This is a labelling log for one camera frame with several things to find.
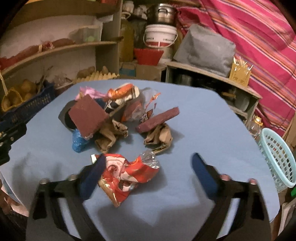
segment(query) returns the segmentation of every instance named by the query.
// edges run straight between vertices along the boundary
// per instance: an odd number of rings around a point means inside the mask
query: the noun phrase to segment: jar
[[[125,1],[122,6],[122,11],[133,13],[133,8],[134,8],[133,1]]]
[[[253,136],[254,139],[256,139],[257,136],[261,133],[261,126],[262,125],[263,125],[263,123],[261,122],[261,118],[256,115],[255,115],[254,119],[251,120],[247,124],[247,129],[248,129],[249,133]]]
[[[134,15],[137,15],[139,17],[142,17],[142,14],[143,14],[143,9],[141,9],[140,7],[137,7],[133,10],[133,14]]]

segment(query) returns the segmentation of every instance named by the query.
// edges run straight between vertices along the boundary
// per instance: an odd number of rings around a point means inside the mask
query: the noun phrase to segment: white wall
[[[17,26],[7,31],[0,39],[0,57],[10,58],[31,45],[39,45],[43,41],[54,41],[61,38],[68,38],[69,33],[84,25],[91,25],[94,16],[57,16],[38,19]],[[68,78],[74,78],[81,69],[95,66],[95,48],[88,47],[74,50],[63,54],[56,54],[20,69],[13,75],[6,77],[7,87],[29,79],[33,82],[38,81],[43,68],[54,66],[51,70],[49,80],[55,75],[64,73]]]

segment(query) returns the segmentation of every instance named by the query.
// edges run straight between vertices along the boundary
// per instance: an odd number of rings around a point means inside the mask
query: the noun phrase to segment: red cloth
[[[254,65],[249,86],[263,96],[257,114],[283,135],[295,113],[295,33],[269,0],[200,0],[202,7],[178,7],[185,35],[193,23],[209,27],[236,45],[236,57]]]

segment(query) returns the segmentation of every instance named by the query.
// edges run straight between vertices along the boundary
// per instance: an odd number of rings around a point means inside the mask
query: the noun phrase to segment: white bucket
[[[150,48],[169,47],[177,39],[177,28],[165,24],[146,26],[143,36],[144,44]]]

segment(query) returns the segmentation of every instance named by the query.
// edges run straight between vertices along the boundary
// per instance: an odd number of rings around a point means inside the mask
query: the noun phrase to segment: maroon block
[[[153,130],[158,125],[166,122],[167,120],[175,117],[180,113],[179,107],[172,108],[170,110],[167,110],[164,113],[158,114],[156,116],[153,116],[152,118],[148,119],[147,121],[141,123],[136,127],[136,131],[139,133],[148,132],[150,130]]]
[[[109,115],[89,95],[85,95],[70,109],[69,116],[83,138],[98,131]]]

